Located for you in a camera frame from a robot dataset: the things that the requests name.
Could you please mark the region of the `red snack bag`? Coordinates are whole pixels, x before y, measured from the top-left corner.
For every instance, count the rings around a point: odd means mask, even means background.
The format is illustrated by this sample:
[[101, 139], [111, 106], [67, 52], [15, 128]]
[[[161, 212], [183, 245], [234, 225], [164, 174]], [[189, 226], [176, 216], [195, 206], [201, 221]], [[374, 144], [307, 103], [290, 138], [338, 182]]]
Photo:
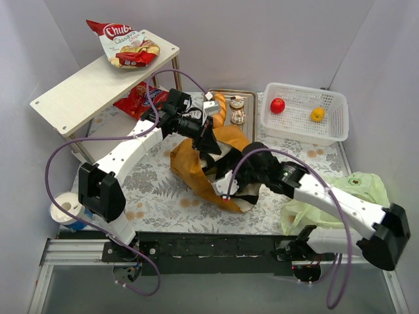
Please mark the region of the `red snack bag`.
[[[116, 101], [113, 106], [126, 113], [128, 116], [139, 120], [141, 115], [151, 108], [147, 98], [146, 82], [140, 82], [132, 88], [126, 97]], [[149, 93], [154, 106], [159, 109], [168, 98], [168, 92], [149, 86]]]

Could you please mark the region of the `long orange toy bread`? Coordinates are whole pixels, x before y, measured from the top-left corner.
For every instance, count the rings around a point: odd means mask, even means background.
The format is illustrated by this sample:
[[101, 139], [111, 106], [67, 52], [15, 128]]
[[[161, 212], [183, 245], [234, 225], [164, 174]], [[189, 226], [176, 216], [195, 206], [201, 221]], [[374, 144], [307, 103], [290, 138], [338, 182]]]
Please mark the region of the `long orange toy bread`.
[[214, 95], [214, 99], [218, 101], [220, 106], [220, 112], [213, 115], [213, 127], [219, 128], [221, 126], [224, 126], [226, 115], [227, 115], [227, 103], [224, 95], [220, 93], [216, 93]]

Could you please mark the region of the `mustard yellow tote bag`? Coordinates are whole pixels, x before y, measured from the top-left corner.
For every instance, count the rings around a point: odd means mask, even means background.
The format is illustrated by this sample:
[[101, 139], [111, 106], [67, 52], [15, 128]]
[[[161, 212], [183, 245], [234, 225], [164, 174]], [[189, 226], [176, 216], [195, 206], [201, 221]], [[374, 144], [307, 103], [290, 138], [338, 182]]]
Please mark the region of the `mustard yellow tote bag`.
[[192, 148], [192, 140], [186, 139], [171, 151], [170, 168], [197, 196], [219, 208], [238, 213], [250, 211], [259, 199], [260, 184], [250, 184], [224, 201], [215, 193], [212, 182], [236, 167], [251, 141], [236, 126], [215, 128], [214, 134], [222, 154], [198, 152]]

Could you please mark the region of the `white sprinkled toy donut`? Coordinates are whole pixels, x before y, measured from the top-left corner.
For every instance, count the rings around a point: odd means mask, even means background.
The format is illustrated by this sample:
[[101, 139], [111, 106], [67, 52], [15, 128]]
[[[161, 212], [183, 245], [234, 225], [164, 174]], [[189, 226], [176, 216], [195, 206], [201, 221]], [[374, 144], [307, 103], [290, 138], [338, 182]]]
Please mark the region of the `white sprinkled toy donut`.
[[230, 97], [230, 106], [233, 109], [241, 109], [244, 106], [244, 97], [242, 96], [231, 96]]

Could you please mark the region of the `red toy apple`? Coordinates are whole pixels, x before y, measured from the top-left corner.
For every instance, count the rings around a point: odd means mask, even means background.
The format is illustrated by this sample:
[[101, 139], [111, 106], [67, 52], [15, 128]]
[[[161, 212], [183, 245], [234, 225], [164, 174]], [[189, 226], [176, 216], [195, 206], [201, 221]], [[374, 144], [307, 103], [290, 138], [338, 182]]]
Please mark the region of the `red toy apple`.
[[270, 111], [273, 114], [281, 114], [285, 110], [285, 101], [282, 98], [274, 98], [270, 103]]

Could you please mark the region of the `light green plastic grocery bag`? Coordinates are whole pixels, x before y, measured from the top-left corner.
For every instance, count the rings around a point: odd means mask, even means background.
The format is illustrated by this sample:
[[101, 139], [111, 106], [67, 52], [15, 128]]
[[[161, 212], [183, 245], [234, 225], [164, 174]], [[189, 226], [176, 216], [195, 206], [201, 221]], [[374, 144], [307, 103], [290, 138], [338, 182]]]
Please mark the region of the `light green plastic grocery bag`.
[[[387, 191], [378, 175], [355, 172], [346, 177], [325, 177], [325, 182], [363, 201], [388, 207]], [[297, 200], [287, 202], [281, 209], [280, 222], [285, 235], [296, 235], [306, 225], [342, 229], [343, 223], [334, 216]]]

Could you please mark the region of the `yellow toy lemon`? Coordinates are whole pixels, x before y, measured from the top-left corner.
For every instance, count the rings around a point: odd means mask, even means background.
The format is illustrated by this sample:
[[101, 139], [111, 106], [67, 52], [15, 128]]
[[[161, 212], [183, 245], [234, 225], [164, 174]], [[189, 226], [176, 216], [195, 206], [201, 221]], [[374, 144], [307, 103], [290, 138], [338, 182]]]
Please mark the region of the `yellow toy lemon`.
[[310, 114], [310, 118], [314, 122], [322, 122], [325, 118], [325, 109], [322, 107], [317, 107], [313, 109], [313, 111]]

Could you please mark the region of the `white red cassava chips bag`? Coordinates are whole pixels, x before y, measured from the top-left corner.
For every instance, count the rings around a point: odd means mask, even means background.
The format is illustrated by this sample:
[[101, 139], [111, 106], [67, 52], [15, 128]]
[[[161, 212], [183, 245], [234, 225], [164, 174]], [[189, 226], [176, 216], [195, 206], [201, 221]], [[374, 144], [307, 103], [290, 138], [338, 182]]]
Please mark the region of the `white red cassava chips bag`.
[[86, 23], [98, 36], [107, 59], [115, 67], [146, 67], [160, 55], [160, 47], [154, 41], [130, 26], [91, 20]]

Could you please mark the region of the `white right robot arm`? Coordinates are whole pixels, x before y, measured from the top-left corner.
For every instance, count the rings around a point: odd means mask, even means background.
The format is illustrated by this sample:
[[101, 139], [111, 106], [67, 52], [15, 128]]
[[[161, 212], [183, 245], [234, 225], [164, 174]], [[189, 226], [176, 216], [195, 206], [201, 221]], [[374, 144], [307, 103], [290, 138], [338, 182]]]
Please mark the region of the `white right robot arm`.
[[344, 227], [327, 229], [305, 226], [296, 237], [276, 249], [284, 260], [311, 260], [326, 253], [361, 256], [381, 270], [393, 271], [410, 239], [403, 207], [384, 207], [359, 199], [326, 183], [315, 171], [291, 156], [277, 159], [278, 150], [260, 142], [246, 146], [216, 176], [212, 186], [223, 200], [237, 198], [253, 184], [262, 184], [276, 194], [312, 205], [335, 218]]

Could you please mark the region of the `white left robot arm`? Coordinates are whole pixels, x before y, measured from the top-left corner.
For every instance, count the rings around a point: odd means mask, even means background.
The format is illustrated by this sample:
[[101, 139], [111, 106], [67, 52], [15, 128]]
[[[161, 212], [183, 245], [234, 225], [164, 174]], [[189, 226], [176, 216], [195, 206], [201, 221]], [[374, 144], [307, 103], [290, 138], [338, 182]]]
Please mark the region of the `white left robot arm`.
[[190, 95], [171, 89], [160, 109], [148, 109], [132, 132], [95, 164], [84, 163], [79, 169], [79, 202], [101, 218], [102, 228], [111, 234], [117, 254], [127, 262], [138, 257], [136, 235], [124, 214], [126, 199], [121, 186], [131, 169], [168, 135], [177, 133], [192, 139], [193, 148], [207, 154], [220, 154], [213, 133], [213, 116], [226, 109], [212, 93], [205, 95], [200, 117], [190, 116]]

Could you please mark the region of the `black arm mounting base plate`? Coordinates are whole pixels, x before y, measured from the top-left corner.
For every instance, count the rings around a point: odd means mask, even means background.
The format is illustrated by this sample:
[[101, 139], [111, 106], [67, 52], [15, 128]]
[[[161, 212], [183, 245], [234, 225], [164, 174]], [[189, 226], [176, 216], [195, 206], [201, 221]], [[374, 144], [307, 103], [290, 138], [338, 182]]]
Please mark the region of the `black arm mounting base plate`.
[[296, 238], [284, 235], [194, 234], [139, 232], [131, 250], [107, 241], [102, 262], [139, 263], [143, 275], [272, 273], [292, 275], [292, 262], [318, 266], [332, 253], [302, 253]]

